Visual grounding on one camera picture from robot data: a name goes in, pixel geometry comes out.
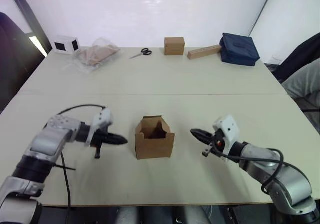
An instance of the plastic bag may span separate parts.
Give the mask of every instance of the plastic bag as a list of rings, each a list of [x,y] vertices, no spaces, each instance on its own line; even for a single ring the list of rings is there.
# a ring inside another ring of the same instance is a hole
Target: plastic bag
[[[120,48],[110,41],[99,38],[91,47],[77,50],[72,56],[72,63],[77,65],[80,71],[90,73],[116,59],[120,54],[119,51]]]

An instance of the open cardboard box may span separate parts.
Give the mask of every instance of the open cardboard box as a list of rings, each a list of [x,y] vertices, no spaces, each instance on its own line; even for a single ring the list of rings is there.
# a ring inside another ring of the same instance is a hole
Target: open cardboard box
[[[171,157],[175,134],[162,116],[144,116],[135,129],[136,158]]]

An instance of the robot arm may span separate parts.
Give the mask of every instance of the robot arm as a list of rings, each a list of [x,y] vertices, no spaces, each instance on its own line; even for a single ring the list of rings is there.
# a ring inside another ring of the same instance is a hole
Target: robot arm
[[[97,146],[104,143],[123,144],[127,140],[116,134],[102,131],[113,123],[109,109],[98,113],[91,126],[79,120],[55,115],[36,135],[12,176],[0,188],[0,224],[38,223],[41,205],[30,197],[39,197],[45,180],[54,167],[67,142],[80,141]]]
[[[198,140],[208,144],[208,148],[202,153],[204,156],[213,153],[239,163],[242,169],[262,184],[266,183],[280,165],[277,152],[237,141],[239,129],[231,115],[218,119],[213,128],[214,134],[201,129],[191,129],[191,133]],[[311,196],[310,182],[293,165],[283,164],[275,178],[266,183],[265,189],[280,212],[296,215],[303,223],[319,218],[317,204]]]

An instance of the wooden block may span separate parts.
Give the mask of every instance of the wooden block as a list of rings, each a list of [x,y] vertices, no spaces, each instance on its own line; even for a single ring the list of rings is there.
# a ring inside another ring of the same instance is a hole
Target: wooden block
[[[188,52],[189,59],[201,58],[211,54],[219,53],[221,51],[220,45],[214,45],[206,48],[199,48]]]

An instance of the white box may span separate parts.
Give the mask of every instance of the white box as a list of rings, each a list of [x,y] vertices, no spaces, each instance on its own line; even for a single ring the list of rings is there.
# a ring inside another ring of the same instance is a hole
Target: white box
[[[51,42],[56,53],[73,54],[79,49],[79,41],[76,37],[57,35]]]

